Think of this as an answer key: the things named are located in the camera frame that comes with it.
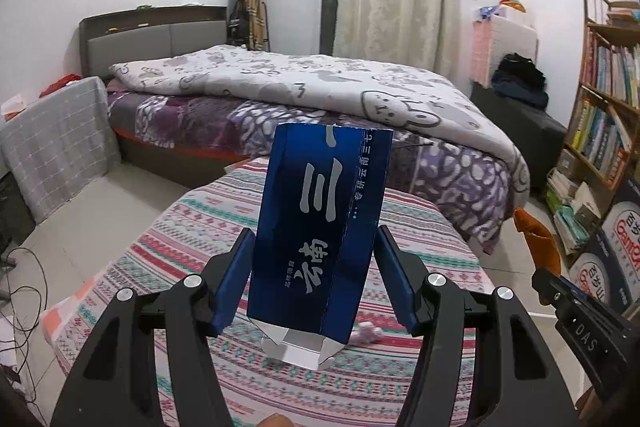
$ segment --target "floor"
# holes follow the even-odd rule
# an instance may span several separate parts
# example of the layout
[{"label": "floor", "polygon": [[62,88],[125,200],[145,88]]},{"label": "floor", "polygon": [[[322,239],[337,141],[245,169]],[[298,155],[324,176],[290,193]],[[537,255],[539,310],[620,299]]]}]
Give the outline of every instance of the floor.
[{"label": "floor", "polygon": [[[140,233],[171,203],[187,191],[154,174],[130,164],[122,164],[108,175],[95,180],[72,201],[59,208],[40,224],[23,244],[34,251],[47,275],[48,305],[59,302],[75,292],[85,279],[92,277],[107,263],[117,259]],[[526,210],[553,230],[544,207],[530,201]],[[562,371],[574,398],[582,394],[584,376],[577,360],[554,330],[552,307],[542,307],[538,295],[530,286],[534,266],[522,234],[515,230],[513,220],[505,223],[500,242],[491,256],[477,252],[482,267],[495,285],[511,287],[532,314]],[[0,289],[32,285],[44,292],[44,282],[36,260],[26,251],[16,251],[12,257],[17,268],[0,281]],[[36,319],[38,296],[33,291],[20,291],[13,297],[17,317],[24,328]],[[5,306],[2,313],[12,313]],[[18,343],[24,339],[17,335]],[[36,391],[36,404],[44,420],[49,422],[64,375],[54,359],[40,328],[33,331],[28,363]],[[22,356],[18,353],[18,363]]]}]

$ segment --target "white comforter with cartoon print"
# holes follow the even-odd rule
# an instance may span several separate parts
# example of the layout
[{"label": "white comforter with cartoon print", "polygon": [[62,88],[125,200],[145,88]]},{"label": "white comforter with cartoon print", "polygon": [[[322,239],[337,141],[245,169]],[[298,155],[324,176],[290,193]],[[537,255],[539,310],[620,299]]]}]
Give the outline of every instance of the white comforter with cartoon print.
[{"label": "white comforter with cartoon print", "polygon": [[370,60],[298,57],[222,45],[180,57],[114,64],[111,72],[136,91],[232,95],[314,107],[466,145],[507,163],[516,193],[528,189],[529,170],[511,140],[460,90],[431,71]]}]

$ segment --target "gray checkered cloth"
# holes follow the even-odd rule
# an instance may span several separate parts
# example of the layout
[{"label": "gray checkered cloth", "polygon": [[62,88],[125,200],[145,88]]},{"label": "gray checkered cloth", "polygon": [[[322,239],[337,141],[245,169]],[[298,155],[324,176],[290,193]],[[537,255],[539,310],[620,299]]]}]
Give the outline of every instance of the gray checkered cloth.
[{"label": "gray checkered cloth", "polygon": [[0,129],[0,150],[36,223],[120,163],[97,76],[31,104]]}]

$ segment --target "bed headboard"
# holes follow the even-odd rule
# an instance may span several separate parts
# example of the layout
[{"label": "bed headboard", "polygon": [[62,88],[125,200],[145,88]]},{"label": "bed headboard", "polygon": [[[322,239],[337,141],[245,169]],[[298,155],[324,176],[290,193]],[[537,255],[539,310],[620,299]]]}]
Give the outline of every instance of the bed headboard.
[{"label": "bed headboard", "polygon": [[175,57],[226,43],[225,6],[169,6],[107,13],[79,25],[82,76],[111,78],[109,66]]}]

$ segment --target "striped blanket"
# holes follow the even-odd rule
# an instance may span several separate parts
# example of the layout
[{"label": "striped blanket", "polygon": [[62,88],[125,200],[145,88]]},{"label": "striped blanket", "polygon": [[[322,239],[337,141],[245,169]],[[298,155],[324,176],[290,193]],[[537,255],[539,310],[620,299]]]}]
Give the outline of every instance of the striped blanket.
[{"label": "striped blanket", "polygon": [[[72,301],[43,317],[46,336],[68,373],[92,327],[116,291],[162,291],[209,257],[228,251],[242,227],[255,231],[267,161],[257,159],[205,187],[188,192],[168,208],[140,238]],[[428,201],[387,189],[381,224],[403,250],[417,253],[460,287],[490,292],[493,285],[450,223]],[[382,328],[382,341],[348,346],[325,371],[308,371],[265,356],[262,334],[246,318],[247,288],[236,318],[210,340],[212,359],[237,426],[256,425],[279,412],[302,426],[394,425],[406,396],[420,339],[398,324],[375,260],[356,321]],[[158,390],[165,423],[177,426],[164,331],[156,331]],[[452,425],[464,423],[474,367],[474,331],[465,331],[458,396]]]}]

